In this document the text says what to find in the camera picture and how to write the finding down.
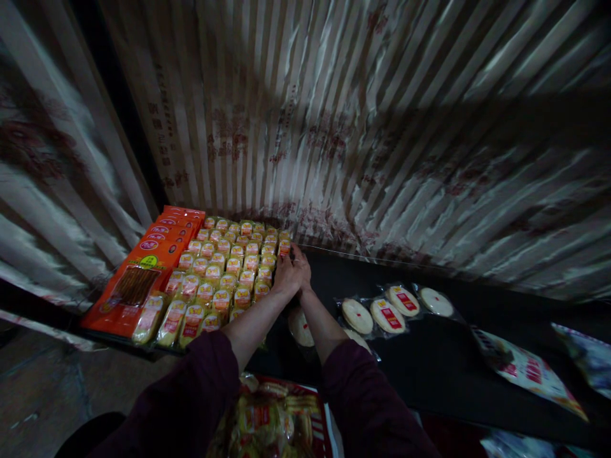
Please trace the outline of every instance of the packaged snack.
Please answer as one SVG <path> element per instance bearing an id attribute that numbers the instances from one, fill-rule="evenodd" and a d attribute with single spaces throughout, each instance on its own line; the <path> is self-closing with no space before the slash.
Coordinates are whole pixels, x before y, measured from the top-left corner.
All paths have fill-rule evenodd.
<path id="1" fill-rule="evenodd" d="M 303 347 L 314 347 L 314 338 L 307 325 L 306 316 L 301 307 L 295 307 L 288 316 L 288 329 L 295 341 Z"/>
<path id="2" fill-rule="evenodd" d="M 421 308 L 422 312 L 450 318 L 461 323 L 465 322 L 450 302 L 450 299 L 439 291 L 432 288 L 425 288 L 416 283 L 412 283 L 412 287 L 420 299 L 420 304 L 424 305 L 424 308 Z"/>
<path id="3" fill-rule="evenodd" d="M 255 224 L 252 221 L 248 221 L 243 219 L 242 221 L 240 221 L 240 235 L 246 235 L 247 237 L 250 238 L 250 236 L 253 233 L 253 226 Z"/>
<path id="4" fill-rule="evenodd" d="M 390 334 L 401 334 L 405 332 L 406 327 L 403 316 L 386 299 L 374 299 L 370 309 L 371 316 L 385 332 Z"/>
<path id="5" fill-rule="evenodd" d="M 229 314 L 229 322 L 231 323 L 234 319 L 238 318 L 245 311 L 246 311 L 246 309 L 237 309 L 237 308 L 234 307 L 231 310 L 231 313 Z"/>
<path id="6" fill-rule="evenodd" d="M 199 275 L 191 274 L 186 275 L 183 280 L 183 284 L 178 290 L 177 297 L 182 299 L 184 302 L 190 302 L 195 298 L 197 288 L 199 288 L 200 278 Z"/>
<path id="7" fill-rule="evenodd" d="M 508 431 L 491 431 L 479 442 L 491 458 L 555 458 L 556 446 L 549 442 L 527 436 L 518 436 Z"/>
<path id="8" fill-rule="evenodd" d="M 190 218 L 186 218 L 186 217 L 179 218 L 177 215 L 168 215 L 168 214 L 162 213 L 161 215 L 157 217 L 155 222 L 159 224 L 172 225 L 172 226 L 184 226 L 188 228 L 195 227 L 196 229 L 199 230 L 198 222 Z"/>
<path id="9" fill-rule="evenodd" d="M 250 242 L 250 239 L 247 235 L 238 235 L 235 239 L 235 244 L 244 248 L 246 247 L 246 245 L 248 245 L 248 242 Z"/>
<path id="10" fill-rule="evenodd" d="M 234 294 L 234 305 L 239 309 L 247 309 L 250 307 L 250 289 L 246 286 L 237 288 Z"/>
<path id="11" fill-rule="evenodd" d="M 215 291 L 216 288 L 214 287 L 214 284 L 210 283 L 207 280 L 204 280 L 199 285 L 199 288 L 197 288 L 197 294 L 195 295 L 195 303 L 203 305 L 204 307 L 210 306 Z"/>
<path id="12" fill-rule="evenodd" d="M 180 270 L 190 270 L 193 267 L 193 261 L 195 261 L 196 255 L 190 251 L 183 251 L 178 260 L 178 268 Z"/>
<path id="13" fill-rule="evenodd" d="M 252 291 L 255 284 L 255 273 L 252 270 L 243 270 L 240 274 L 240 285 L 246 286 L 249 291 Z"/>
<path id="14" fill-rule="evenodd" d="M 246 270 L 251 270 L 252 272 L 256 272 L 257 267 L 259 266 L 259 257 L 255 254 L 249 254 L 244 258 L 244 268 Z"/>
<path id="15" fill-rule="evenodd" d="M 274 444 L 283 431 L 283 421 L 277 401 L 241 397 L 237 402 L 237 423 L 243 436 L 252 434 L 263 447 Z"/>
<path id="16" fill-rule="evenodd" d="M 231 247 L 231 257 L 243 258 L 244 257 L 244 247 L 240 245 L 233 245 Z"/>
<path id="17" fill-rule="evenodd" d="M 314 435 L 312 433 L 312 418 L 310 418 L 310 415 L 295 416 L 295 431 L 305 446 L 312 446 Z"/>
<path id="18" fill-rule="evenodd" d="M 273 245 L 274 248 L 278 245 L 278 236 L 275 234 L 268 234 L 265 236 L 265 245 Z"/>
<path id="19" fill-rule="evenodd" d="M 386 285 L 381 288 L 386 299 L 407 319 L 422 317 L 420 303 L 402 284 Z"/>
<path id="20" fill-rule="evenodd" d="M 229 258 L 225 270 L 236 277 L 239 276 L 240 270 L 242 270 L 242 260 L 240 258 Z"/>
<path id="21" fill-rule="evenodd" d="M 237 235 L 235 234 L 235 232 L 225 232 L 225 235 L 223 236 L 223 238 L 225 240 L 227 240 L 228 242 L 230 242 L 231 244 L 235 243 L 235 238 L 237 237 Z"/>
<path id="22" fill-rule="evenodd" d="M 182 216 L 187 216 L 192 219 L 204 219 L 206 212 L 202 210 L 193 210 L 184 207 L 176 207 L 171 205 L 164 205 L 164 213 L 175 213 Z"/>
<path id="23" fill-rule="evenodd" d="M 196 256 L 199 256 L 199 253 L 202 251 L 202 245 L 203 242 L 201 240 L 191 240 L 186 250 L 190 251 Z"/>
<path id="24" fill-rule="evenodd" d="M 246 245 L 246 250 L 244 251 L 245 255 L 249 254 L 258 255 L 259 254 L 259 244 L 257 242 L 250 242 Z"/>
<path id="25" fill-rule="evenodd" d="M 556 323 L 552 328 L 586 382 L 611 399 L 611 345 Z"/>
<path id="26" fill-rule="evenodd" d="M 291 253 L 291 241 L 288 239 L 280 239 L 278 244 L 278 256 L 286 256 Z"/>
<path id="27" fill-rule="evenodd" d="M 276 382 L 263 382 L 259 385 L 257 392 L 276 399 L 283 399 L 288 395 L 288 388 Z"/>
<path id="28" fill-rule="evenodd" d="M 255 301 L 260 301 L 269 294 L 270 287 L 264 281 L 255 282 Z"/>
<path id="29" fill-rule="evenodd" d="M 204 320 L 204 312 L 204 307 L 201 305 L 191 305 L 187 308 L 183 320 L 183 329 L 178 338 L 178 344 L 182 349 L 186 348 L 202 332 L 200 325 Z"/>
<path id="30" fill-rule="evenodd" d="M 225 218 L 219 218 L 216 220 L 216 226 L 214 227 L 221 231 L 221 233 L 225 233 L 225 231 L 229 229 L 229 221 L 227 221 Z"/>
<path id="31" fill-rule="evenodd" d="M 218 251 L 212 255 L 212 259 L 210 259 L 210 265 L 218 265 L 221 269 L 221 272 L 225 271 L 225 255 L 223 253 L 219 253 Z"/>
<path id="32" fill-rule="evenodd" d="M 272 286 L 273 269 L 270 266 L 259 266 L 258 280 Z"/>
<path id="33" fill-rule="evenodd" d="M 81 326 L 131 338 L 147 297 L 162 289 L 178 263 L 180 245 L 166 240 L 140 242 L 83 317 Z"/>
<path id="34" fill-rule="evenodd" d="M 214 244 L 212 242 L 205 242 L 202 245 L 201 256 L 206 259 L 212 259 L 212 255 L 214 254 Z"/>
<path id="35" fill-rule="evenodd" d="M 221 231 L 219 231 L 218 229 L 214 229 L 210 233 L 210 241 L 214 244 L 214 246 L 218 244 L 218 241 L 221 239 L 221 237 L 223 237 L 223 234 L 221 234 Z"/>
<path id="36" fill-rule="evenodd" d="M 238 223 L 234 223 L 233 221 L 231 222 L 231 224 L 229 224 L 229 229 L 227 229 L 229 232 L 233 232 L 234 234 L 239 234 L 241 229 L 240 229 L 240 225 Z"/>
<path id="37" fill-rule="evenodd" d="M 273 256 L 275 252 L 276 248 L 274 248 L 273 245 L 263 245 L 261 247 L 261 256 L 264 256 L 266 254 Z"/>
<path id="38" fill-rule="evenodd" d="M 543 359 L 476 326 L 471 326 L 471 332 L 486 364 L 497 374 L 588 421 L 582 407 Z"/>
<path id="39" fill-rule="evenodd" d="M 286 406 L 286 412 L 291 415 L 320 414 L 318 399 L 313 394 L 305 396 L 287 395 L 284 398 L 284 405 Z"/>
<path id="40" fill-rule="evenodd" d="M 157 345 L 171 347 L 176 341 L 186 312 L 186 304 L 181 300 L 173 300 L 167 308 L 165 318 L 157 333 Z"/>
<path id="41" fill-rule="evenodd" d="M 253 234 L 250 236 L 250 240 L 251 240 L 252 242 L 256 242 L 256 243 L 258 243 L 259 245 L 263 243 L 263 239 L 264 239 L 264 238 L 265 238 L 265 237 L 264 237 L 264 236 L 263 236 L 263 234 L 262 234 L 262 233 L 260 233 L 260 232 L 253 232 Z"/>
<path id="42" fill-rule="evenodd" d="M 210 230 L 209 229 L 200 229 L 197 232 L 197 240 L 201 240 L 202 242 L 207 242 L 210 239 Z"/>
<path id="43" fill-rule="evenodd" d="M 212 299 L 212 307 L 219 311 L 227 313 L 229 311 L 229 305 L 231 304 L 231 293 L 226 289 L 219 289 L 214 293 Z"/>
<path id="44" fill-rule="evenodd" d="M 160 291 L 153 291 L 146 299 L 138 324 L 132 334 L 132 340 L 144 345 L 155 334 L 160 317 L 164 313 L 165 295 Z"/>
<path id="45" fill-rule="evenodd" d="M 191 270 L 193 270 L 193 273 L 203 277 L 206 274 L 206 267 L 208 267 L 209 262 L 210 261 L 208 259 L 200 256 L 193 261 L 193 267 Z"/>
<path id="46" fill-rule="evenodd" d="M 262 254 L 261 265 L 266 265 L 271 268 L 276 267 L 276 257 L 273 254 Z"/>
<path id="47" fill-rule="evenodd" d="M 221 277 L 220 281 L 220 289 L 226 289 L 229 293 L 233 293 L 235 291 L 235 287 L 237 286 L 237 278 L 235 278 L 232 274 L 225 274 Z"/>
<path id="48" fill-rule="evenodd" d="M 218 310 L 210 310 L 202 321 L 202 331 L 218 331 L 223 325 L 223 313 Z"/>
<path id="49" fill-rule="evenodd" d="M 216 250 L 219 253 L 223 253 L 225 256 L 229 256 L 229 253 L 231 253 L 231 242 L 225 238 L 218 239 Z"/>
<path id="50" fill-rule="evenodd" d="M 214 216 L 208 216 L 204 220 L 204 229 L 212 230 L 216 225 L 216 218 Z"/>
<path id="51" fill-rule="evenodd" d="M 342 301 L 341 309 L 342 315 L 350 327 L 360 334 L 371 334 L 374 329 L 374 320 L 360 302 L 352 298 L 346 298 Z"/>
<path id="52" fill-rule="evenodd" d="M 363 339 L 359 334 L 355 333 L 353 330 L 347 330 L 347 329 L 344 329 L 344 332 L 346 333 L 346 335 L 350 339 L 354 340 L 356 343 L 358 343 L 365 350 L 367 350 L 368 352 L 372 353 L 371 352 L 371 348 L 369 348 L 369 345 L 367 345 L 367 342 L 365 341 L 365 339 Z"/>
<path id="53" fill-rule="evenodd" d="M 184 243 L 191 239 L 192 234 L 193 228 L 153 223 L 146 230 L 146 233 L 142 237 L 141 242 L 151 239 L 168 240 L 169 242 Z"/>
<path id="54" fill-rule="evenodd" d="M 253 233 L 265 234 L 265 225 L 263 223 L 255 223 Z"/>
<path id="55" fill-rule="evenodd" d="M 218 288 L 222 273 L 223 272 L 221 271 L 221 268 L 218 265 L 210 264 L 206 268 L 206 275 L 204 276 L 204 278 L 206 279 L 206 281 L 210 282 L 215 288 Z"/>
<path id="56" fill-rule="evenodd" d="M 174 298 L 174 295 L 178 291 L 183 284 L 183 279 L 185 278 L 186 273 L 181 272 L 180 270 L 175 270 L 170 275 L 170 279 L 167 281 L 167 285 L 165 286 L 165 293 L 168 298 Z"/>

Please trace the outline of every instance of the sleeve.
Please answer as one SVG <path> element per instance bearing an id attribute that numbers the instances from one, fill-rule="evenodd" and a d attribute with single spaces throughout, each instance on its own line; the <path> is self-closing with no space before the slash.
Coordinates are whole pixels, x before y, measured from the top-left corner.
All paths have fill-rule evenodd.
<path id="1" fill-rule="evenodd" d="M 147 387 L 125 422 L 92 457 L 205 456 L 240 388 L 237 361 L 220 331 L 203 333 L 164 378 Z"/>
<path id="2" fill-rule="evenodd" d="M 329 355 L 321 394 L 347 457 L 440 457 L 374 358 L 356 342 L 346 340 Z"/>

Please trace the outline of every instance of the forearm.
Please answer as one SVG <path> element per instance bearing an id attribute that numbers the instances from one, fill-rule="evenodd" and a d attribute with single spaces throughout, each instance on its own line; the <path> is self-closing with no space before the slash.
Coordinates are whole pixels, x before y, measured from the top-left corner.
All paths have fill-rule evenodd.
<path id="1" fill-rule="evenodd" d="M 356 342 L 344 343 L 328 358 L 321 394 L 342 434 L 346 456 L 439 458 L 373 357 Z"/>
<path id="2" fill-rule="evenodd" d="M 204 456 L 240 387 L 230 342 L 219 331 L 195 339 L 172 372 L 149 386 L 127 420 L 90 456 Z"/>
<path id="3" fill-rule="evenodd" d="M 344 330 L 320 302 L 316 293 L 311 289 L 304 289 L 300 296 L 300 303 L 304 309 L 314 344 L 321 364 L 331 355 L 333 350 L 348 339 Z"/>
<path id="4" fill-rule="evenodd" d="M 244 370 L 256 348 L 292 298 L 291 291 L 272 288 L 267 296 L 223 327 L 221 331 L 231 342 L 240 372 Z"/>

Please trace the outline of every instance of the striped curtain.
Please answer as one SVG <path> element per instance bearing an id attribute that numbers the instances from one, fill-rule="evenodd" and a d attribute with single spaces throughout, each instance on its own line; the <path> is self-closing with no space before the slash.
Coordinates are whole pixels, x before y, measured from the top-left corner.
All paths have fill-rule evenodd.
<path id="1" fill-rule="evenodd" d="M 66 2 L 0 1 L 0 277 L 87 310 L 157 213 L 134 163 Z"/>
<path id="2" fill-rule="evenodd" d="M 100 4 L 172 203 L 375 262 L 611 293 L 596 1 Z"/>

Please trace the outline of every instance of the white round pastry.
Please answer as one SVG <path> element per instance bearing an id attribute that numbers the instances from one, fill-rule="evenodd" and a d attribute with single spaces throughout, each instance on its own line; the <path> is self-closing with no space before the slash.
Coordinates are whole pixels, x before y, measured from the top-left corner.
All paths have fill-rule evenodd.
<path id="1" fill-rule="evenodd" d="M 344 330 L 344 332 L 348 335 L 349 338 L 354 340 L 361 347 L 363 347 L 365 350 L 371 353 L 371 349 L 369 348 L 369 345 L 367 345 L 367 342 L 365 341 L 365 339 L 363 339 L 358 333 L 355 333 L 354 331 L 351 331 L 351 330 Z"/>
<path id="2" fill-rule="evenodd" d="M 295 341 L 303 347 L 314 347 L 314 338 L 307 325 L 306 316 L 301 307 L 294 309 L 288 316 L 288 329 Z"/>
<path id="3" fill-rule="evenodd" d="M 369 334 L 374 329 L 374 321 L 367 309 L 354 299 L 344 299 L 342 315 L 348 324 L 358 333 Z"/>
<path id="4" fill-rule="evenodd" d="M 449 317 L 454 314 L 452 303 L 436 290 L 423 288 L 420 290 L 420 297 L 422 298 L 422 302 L 425 303 L 426 308 L 435 315 Z"/>
<path id="5" fill-rule="evenodd" d="M 386 298 L 400 314 L 413 317 L 420 313 L 418 299 L 402 286 L 391 286 L 386 290 Z"/>
<path id="6" fill-rule="evenodd" d="M 387 333 L 401 334 L 405 331 L 405 320 L 386 299 L 376 299 L 371 303 L 371 316 Z"/>

